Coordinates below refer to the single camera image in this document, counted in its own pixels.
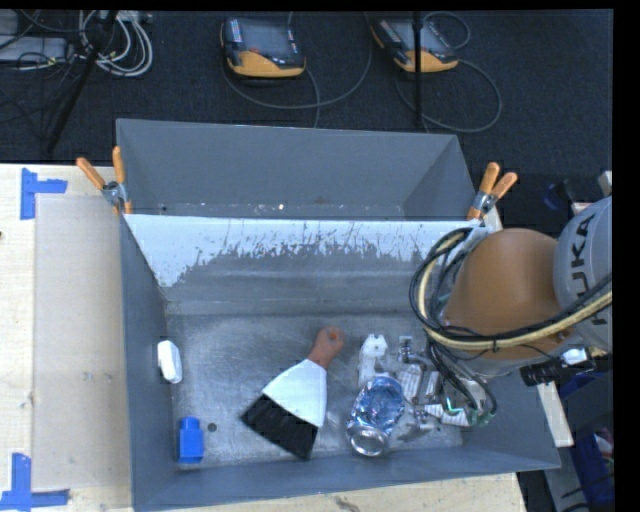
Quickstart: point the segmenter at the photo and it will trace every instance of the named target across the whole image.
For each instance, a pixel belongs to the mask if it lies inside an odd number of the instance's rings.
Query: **black stand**
[[[420,31],[422,30],[422,16],[420,11],[413,11],[413,60],[416,78],[416,128],[422,130],[422,44]]]
[[[71,91],[71,94],[69,95],[69,98],[67,99],[66,103],[62,106],[62,109],[60,110],[60,115],[58,116],[58,120],[56,121],[56,124],[52,130],[53,133],[48,137],[49,141],[44,149],[44,152],[45,152],[44,156],[47,160],[50,160],[53,157],[53,150],[58,144],[58,140],[60,140],[60,136],[62,135],[62,131],[64,130],[64,127],[66,126],[67,121],[69,120],[69,116],[71,115],[73,107],[75,107],[76,102],[78,101],[78,97],[80,96],[80,93],[82,92],[82,89],[84,88],[84,85],[89,78],[89,73],[91,73],[91,71],[93,70],[93,66],[98,60],[98,55],[100,54],[100,52],[102,51],[102,49],[104,48],[107,42],[107,34],[109,30],[115,26],[117,15],[118,15],[118,9],[112,9],[108,12],[105,20],[100,22],[101,23],[100,30],[98,30],[96,33],[96,40],[93,42],[91,46],[91,52],[89,52],[87,61],[85,63],[84,69],[82,70],[80,78],[78,79],[78,82],[76,83],[75,87]]]

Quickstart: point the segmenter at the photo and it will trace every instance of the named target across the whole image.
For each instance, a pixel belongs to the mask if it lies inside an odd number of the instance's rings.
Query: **clear plastic bottle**
[[[347,422],[351,446],[362,455],[382,455],[403,412],[402,385],[387,375],[374,377],[361,389],[351,409]]]

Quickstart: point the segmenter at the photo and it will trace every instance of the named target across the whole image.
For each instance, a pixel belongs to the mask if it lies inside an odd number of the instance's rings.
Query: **black floor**
[[[14,11],[0,13],[9,20]],[[39,25],[20,15],[19,30],[64,38],[86,57],[78,11],[39,14]],[[561,182],[564,188],[554,190],[568,191],[571,199],[602,197],[598,177],[613,165],[613,9],[465,10],[432,17],[452,46],[470,38],[457,49],[456,68],[425,76],[423,122],[416,121],[412,103],[415,82],[400,76],[369,30],[378,16],[410,19],[412,11],[295,12],[291,22],[307,72],[275,87],[229,78],[219,43],[229,13],[149,14],[142,26],[153,48],[150,69],[119,77],[94,66],[77,101],[74,86],[82,83],[86,60],[30,71],[27,56],[21,69],[0,59],[0,161],[72,164],[85,156],[110,164],[118,118],[429,131],[458,134],[476,186],[491,160],[518,173],[518,183],[498,203],[505,227],[558,236],[570,216],[566,200],[550,202],[557,198],[551,188]],[[114,41],[121,50],[124,40]],[[318,97],[328,104],[307,108]],[[73,107],[68,119],[65,107]],[[540,473],[521,474],[520,483],[529,512],[553,511]]]

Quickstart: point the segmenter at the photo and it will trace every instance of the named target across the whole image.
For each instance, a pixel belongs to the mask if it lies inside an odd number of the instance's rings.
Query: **blue object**
[[[64,194],[66,190],[66,181],[38,181],[38,175],[35,172],[31,172],[26,167],[23,167],[20,219],[33,219],[36,216],[36,194]]]
[[[391,377],[377,376],[360,391],[351,410],[351,421],[389,435],[403,412],[400,383]]]
[[[605,505],[615,501],[615,486],[593,434],[577,439],[569,448],[582,492],[589,505]]]
[[[204,457],[204,436],[200,421],[193,416],[180,420],[178,464],[198,464]]]
[[[604,374],[601,372],[574,375],[558,390],[558,394],[560,398],[566,398],[594,379],[603,377]],[[594,433],[589,432],[576,439],[575,445],[569,447],[569,453],[583,488],[582,492],[589,505],[613,503],[615,501],[615,486],[613,479],[607,477],[609,472],[594,438]]]
[[[31,512],[32,507],[55,507],[67,504],[69,489],[55,492],[31,492],[31,459],[21,453],[11,456],[11,490],[0,496],[0,510]]]

